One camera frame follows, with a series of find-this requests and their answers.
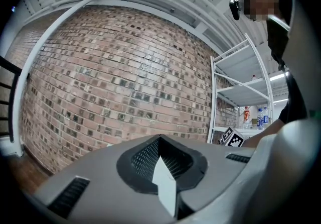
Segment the black railing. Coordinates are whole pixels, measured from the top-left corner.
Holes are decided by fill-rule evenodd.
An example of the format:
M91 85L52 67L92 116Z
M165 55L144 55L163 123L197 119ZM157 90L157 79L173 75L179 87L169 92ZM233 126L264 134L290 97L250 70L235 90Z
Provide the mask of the black railing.
M9 101L0 100L0 104L8 105L8 117L0 117L0 121L8 121L9 132L0 132L0 136L8 136L10 137L10 141L14 141L14 131L13 131L13 107L14 107L14 99L15 99L15 91L19 76L21 74L21 69L12 63L8 62L6 59L0 56L0 66L5 68L6 70L13 73L14 79L11 85L3 84L0 82L0 86L10 89Z

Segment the person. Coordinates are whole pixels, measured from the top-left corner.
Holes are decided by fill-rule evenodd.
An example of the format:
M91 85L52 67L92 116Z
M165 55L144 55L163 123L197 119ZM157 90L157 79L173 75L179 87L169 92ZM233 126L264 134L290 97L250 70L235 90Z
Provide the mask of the person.
M284 71L284 62L281 56L288 41L287 32L284 32L284 29L279 25L275 25L268 17L270 15L276 16L290 26L293 0L239 0L239 5L247 18L253 21L266 21L271 55L279 64L279 69ZM294 78L290 73L285 78L289 96L279 118L260 134L247 139L243 147L255 148L263 137L278 133L285 124L306 118L304 102Z

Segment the person's arm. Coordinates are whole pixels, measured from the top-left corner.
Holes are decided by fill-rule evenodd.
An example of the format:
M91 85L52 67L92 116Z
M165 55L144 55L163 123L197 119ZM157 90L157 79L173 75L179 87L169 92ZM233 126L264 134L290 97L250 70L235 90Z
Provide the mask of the person's arm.
M257 134L247 140L244 141L244 144L242 147L252 147L256 148L260 140L267 136L276 134L279 132L279 130L284 126L283 121L280 119L277 119L275 122L273 122L270 126L268 126L265 130L263 130L260 134Z

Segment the white plastic piece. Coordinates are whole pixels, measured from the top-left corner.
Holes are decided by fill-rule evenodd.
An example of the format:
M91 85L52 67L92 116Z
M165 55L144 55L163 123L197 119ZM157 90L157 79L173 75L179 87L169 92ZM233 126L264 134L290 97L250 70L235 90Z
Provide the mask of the white plastic piece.
M176 209L176 180L159 157L154 168L152 182L158 186L158 198L169 214L174 217Z

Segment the handrail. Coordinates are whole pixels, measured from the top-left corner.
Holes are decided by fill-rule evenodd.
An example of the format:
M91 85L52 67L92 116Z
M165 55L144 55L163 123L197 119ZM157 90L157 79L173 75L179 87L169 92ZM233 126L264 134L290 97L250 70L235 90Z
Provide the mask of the handrail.
M54 8L58 7L59 5L63 5L63 4L71 3L71 2L75 2L75 1L79 1L79 0L61 0L61 1L58 1L58 2L53 3L51 5L48 5L48 6L44 7L43 9L41 9L40 11L38 11L38 12L34 13L33 15L31 15L27 19L25 19L24 25L26 25L29 22L33 21L34 18L39 16L41 13L44 13L44 12L50 10L50 9L54 9Z
M34 59L36 58L39 50L43 46L43 44L46 42L46 40L52 35L52 33L66 20L68 19L73 13L75 13L77 10L88 4L93 0L83 0L76 4L75 6L71 7L69 10L67 10L65 13L63 13L59 18L57 18L53 24L50 25L50 27L44 32L44 34L40 37L40 39L37 41L35 46L33 47L31 53L29 54L25 65L22 69L20 78L18 80L16 93L14 96L14 107L13 107L13 134L14 134L14 143L16 145L16 152L18 156L22 156L22 149L20 145L20 130L19 130L19 116L20 116L20 108L21 108L21 100L24 92L25 87L25 81L28 77L28 73L31 69L31 66L34 62Z
M11 85L6 85L3 83L0 84L2 87L10 89L9 101L0 102L1 104L8 105L8 117L2 118L1 121L8 121L9 133L2 132L1 135L9 135L10 142L13 143L14 142L14 132L13 132L14 97L15 97L17 82L22 70L1 56L0 56L0 66L14 74L14 79Z

